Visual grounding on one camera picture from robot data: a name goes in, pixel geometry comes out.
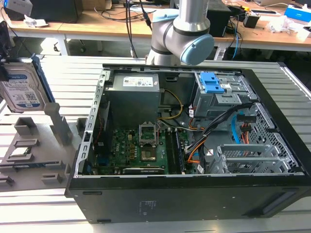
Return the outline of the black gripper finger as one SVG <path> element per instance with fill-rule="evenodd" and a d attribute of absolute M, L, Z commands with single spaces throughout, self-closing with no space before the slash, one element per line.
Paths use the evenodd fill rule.
<path fill-rule="evenodd" d="M 0 81 L 1 82 L 9 81 L 8 72 L 3 65 L 0 65 Z"/>

